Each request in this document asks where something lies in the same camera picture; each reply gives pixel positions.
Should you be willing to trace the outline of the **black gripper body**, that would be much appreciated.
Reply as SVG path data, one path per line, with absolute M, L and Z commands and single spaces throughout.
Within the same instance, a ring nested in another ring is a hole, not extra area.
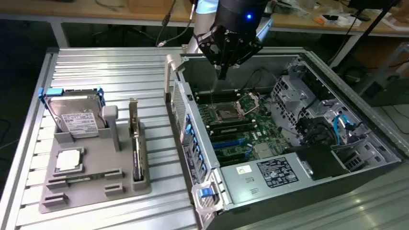
M 243 40 L 256 43 L 261 48 L 261 41 L 256 37 L 256 29 L 261 22 L 267 0 L 220 0 L 215 18 L 215 42 L 217 52 L 223 51 L 228 34 L 232 33 Z

